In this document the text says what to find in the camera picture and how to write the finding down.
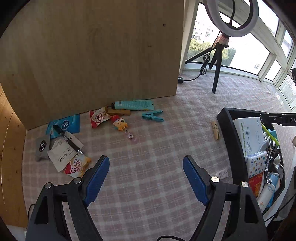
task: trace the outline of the white box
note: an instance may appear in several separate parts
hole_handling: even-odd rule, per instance
[[[260,118],[238,118],[233,123],[237,130],[244,156],[258,152],[264,142]]]

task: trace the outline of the black tray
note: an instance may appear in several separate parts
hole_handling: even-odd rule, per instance
[[[266,112],[234,108],[223,108],[221,112],[217,115],[217,120],[220,125],[220,129],[223,134],[225,145],[228,152],[233,184],[240,184],[242,181],[249,180],[244,153],[239,140],[239,136],[237,134],[237,130],[233,124],[233,120],[245,117],[260,117],[260,114],[266,114]],[[264,123],[264,126],[267,129],[274,130],[272,123]],[[284,166],[281,151],[280,157],[281,165]],[[283,178],[281,179],[281,185],[279,189],[274,193],[274,199],[272,201],[272,204],[279,197],[284,188],[285,173],[283,173]]]

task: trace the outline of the black pen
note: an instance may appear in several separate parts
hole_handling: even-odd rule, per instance
[[[76,146],[73,141],[71,141],[68,137],[65,136],[65,132],[58,125],[53,125],[52,127],[55,129],[57,133],[59,133],[64,138],[64,140],[69,144],[70,147],[72,147],[79,154],[84,155],[82,151],[79,149],[79,147]]]

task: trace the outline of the black wire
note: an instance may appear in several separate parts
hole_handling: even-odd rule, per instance
[[[178,240],[178,241],[185,241],[184,239],[175,237],[175,236],[170,236],[170,235],[164,235],[164,236],[160,236],[157,241],[163,239],[163,238],[169,238],[169,239],[174,239],[174,240]]]
[[[35,206],[35,203],[32,203],[29,207],[29,210],[28,210],[28,220],[30,221],[30,210],[31,210],[31,207],[33,207],[33,205]]]
[[[271,217],[269,217],[268,219],[266,219],[264,222],[267,222],[269,219],[273,218],[275,215],[279,214],[279,212],[285,207],[287,206],[287,204],[296,196],[296,193],[291,197],[291,199],[281,208],[279,209],[275,214],[273,214]]]
[[[209,63],[209,61],[210,61],[210,58],[211,58],[211,57],[210,57],[210,54],[211,54],[211,52],[212,52],[212,50],[213,50],[213,46],[214,46],[215,41],[213,42],[213,44],[212,44],[212,46],[211,46],[211,49],[210,49],[209,54],[205,54],[205,55],[203,56],[203,61],[204,61],[204,63],[202,64],[202,66],[201,66],[201,68],[200,68],[200,74],[199,74],[197,77],[195,77],[194,79],[191,79],[191,80],[183,80],[183,81],[192,81],[192,80],[196,80],[200,75],[204,75],[204,74],[207,73],[207,65],[208,65],[208,63]]]
[[[233,4],[233,9],[232,9],[232,15],[231,15],[231,18],[230,18],[230,21],[229,21],[230,25],[232,24],[232,20],[233,20],[234,13],[235,13],[235,2],[234,2],[234,0],[232,0],[232,4]]]

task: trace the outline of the silver screw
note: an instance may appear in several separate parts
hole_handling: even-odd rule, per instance
[[[75,178],[74,183],[75,184],[81,183],[81,178],[79,178],[79,177]]]
[[[46,189],[50,188],[51,186],[52,186],[51,183],[45,183],[45,185],[44,185],[44,187],[45,187]]]
[[[247,188],[247,187],[249,186],[249,184],[248,184],[247,182],[242,182],[242,186],[243,186],[244,188]]]
[[[212,177],[211,180],[214,183],[218,183],[220,181],[220,179],[218,177]]]

